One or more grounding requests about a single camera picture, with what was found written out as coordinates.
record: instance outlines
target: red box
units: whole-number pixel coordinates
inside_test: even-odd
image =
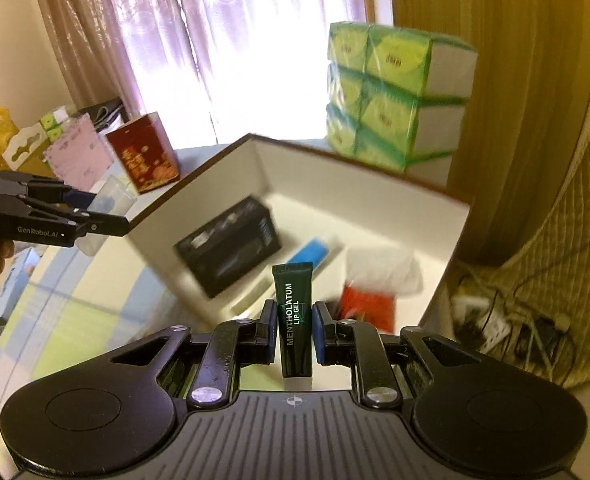
[[[179,180],[179,164],[157,113],[133,119],[106,138],[140,193]]]
[[[395,326],[395,297],[373,292],[362,292],[344,285],[339,300],[339,319],[361,319],[377,330],[393,333]]]

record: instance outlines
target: white box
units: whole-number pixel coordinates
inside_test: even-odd
[[[201,290],[174,245],[249,194],[271,209],[283,248],[213,299]],[[470,205],[444,189],[388,173],[334,153],[248,135],[217,153],[138,214],[129,238],[169,289],[214,326],[256,317],[264,299],[244,313],[237,304],[270,266],[286,262],[315,236],[343,247],[413,248],[422,270],[421,293],[396,302],[395,331],[418,324],[441,280]],[[337,298],[344,286],[344,253],[313,280],[313,301]]]

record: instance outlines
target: green tube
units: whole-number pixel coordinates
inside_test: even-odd
[[[312,262],[275,265],[272,268],[280,328],[281,374],[312,377],[313,351],[310,313],[313,280]]]

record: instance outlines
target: table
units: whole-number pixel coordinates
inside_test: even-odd
[[[328,149],[323,140],[304,142]],[[182,174],[223,147],[180,150]],[[119,176],[123,171],[115,164],[108,173]],[[141,196],[128,216],[132,218],[167,189]],[[30,381],[171,324],[195,327],[198,321],[166,290],[126,238],[108,238],[94,257],[75,247],[50,247],[0,338],[0,409]],[[246,377],[257,389],[280,387],[263,373],[248,370]],[[0,435],[0,474],[9,479],[15,472]]]

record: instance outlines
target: stack of tissue boxes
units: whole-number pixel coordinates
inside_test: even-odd
[[[331,24],[328,142],[393,170],[450,156],[477,52],[459,38],[357,22]]]

